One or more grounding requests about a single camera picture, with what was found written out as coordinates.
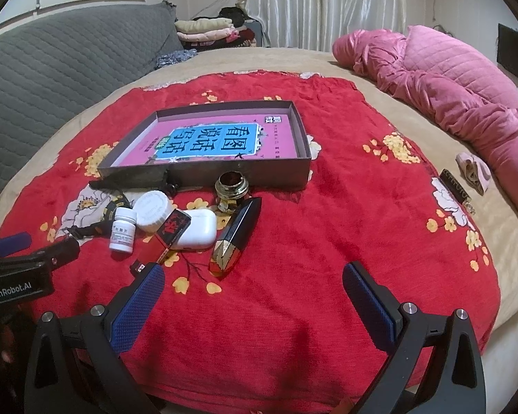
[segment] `beige bedsheet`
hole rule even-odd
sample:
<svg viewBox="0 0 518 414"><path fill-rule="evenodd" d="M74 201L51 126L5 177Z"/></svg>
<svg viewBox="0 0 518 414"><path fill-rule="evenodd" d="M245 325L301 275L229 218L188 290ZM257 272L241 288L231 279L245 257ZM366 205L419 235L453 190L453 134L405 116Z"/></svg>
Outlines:
<svg viewBox="0 0 518 414"><path fill-rule="evenodd" d="M318 72L324 76L353 81L366 101L394 123L399 131L414 140L439 171L447 168L460 176L455 156L467 148L442 132L416 110L376 89L371 82L354 76L336 65L329 53L286 48L234 48L201 53L188 62L169 66L139 79L112 93L63 126L23 169L9 182L0 196L0 225L25 185L50 168L58 152L104 108L134 87L177 82L209 73L239 70ZM467 184L461 178L465 188ZM518 214L508 199L493 186L482 197L469 191L476 208L474 220L481 230L497 267L501 306L495 328L518 311Z"/></svg>

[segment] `open box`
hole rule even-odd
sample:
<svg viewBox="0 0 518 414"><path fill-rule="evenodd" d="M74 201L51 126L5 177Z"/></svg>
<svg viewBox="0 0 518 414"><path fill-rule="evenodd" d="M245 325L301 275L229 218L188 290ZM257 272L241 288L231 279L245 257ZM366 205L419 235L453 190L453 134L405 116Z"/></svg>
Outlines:
<svg viewBox="0 0 518 414"><path fill-rule="evenodd" d="M213 186L239 171L252 186L300 190L309 178L307 135L291 101L239 101L158 110L100 163L120 188Z"/></svg>

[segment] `television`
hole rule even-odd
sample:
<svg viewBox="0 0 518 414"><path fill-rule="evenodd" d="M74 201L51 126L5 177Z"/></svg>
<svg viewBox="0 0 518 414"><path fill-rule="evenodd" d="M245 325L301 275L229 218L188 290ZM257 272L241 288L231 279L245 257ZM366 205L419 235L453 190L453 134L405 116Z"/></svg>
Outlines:
<svg viewBox="0 0 518 414"><path fill-rule="evenodd" d="M518 78L518 31L499 24L497 62Z"/></svg>

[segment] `pink book cover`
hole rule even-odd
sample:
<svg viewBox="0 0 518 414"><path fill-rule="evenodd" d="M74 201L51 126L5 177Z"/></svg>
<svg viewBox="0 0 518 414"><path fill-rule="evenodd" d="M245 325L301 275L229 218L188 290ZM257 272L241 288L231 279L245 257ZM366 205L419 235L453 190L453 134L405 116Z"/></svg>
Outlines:
<svg viewBox="0 0 518 414"><path fill-rule="evenodd" d="M180 161L297 158L286 114L159 119L116 166Z"/></svg>

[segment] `white pill bottle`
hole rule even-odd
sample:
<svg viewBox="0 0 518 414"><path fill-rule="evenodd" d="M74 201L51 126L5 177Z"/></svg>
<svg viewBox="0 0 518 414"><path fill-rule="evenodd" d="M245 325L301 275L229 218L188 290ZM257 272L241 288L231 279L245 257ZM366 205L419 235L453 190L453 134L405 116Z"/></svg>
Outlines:
<svg viewBox="0 0 518 414"><path fill-rule="evenodd" d="M126 254L133 253L134 236L136 233L136 210L118 207L115 210L115 221L112 227L112 237L109 248Z"/></svg>

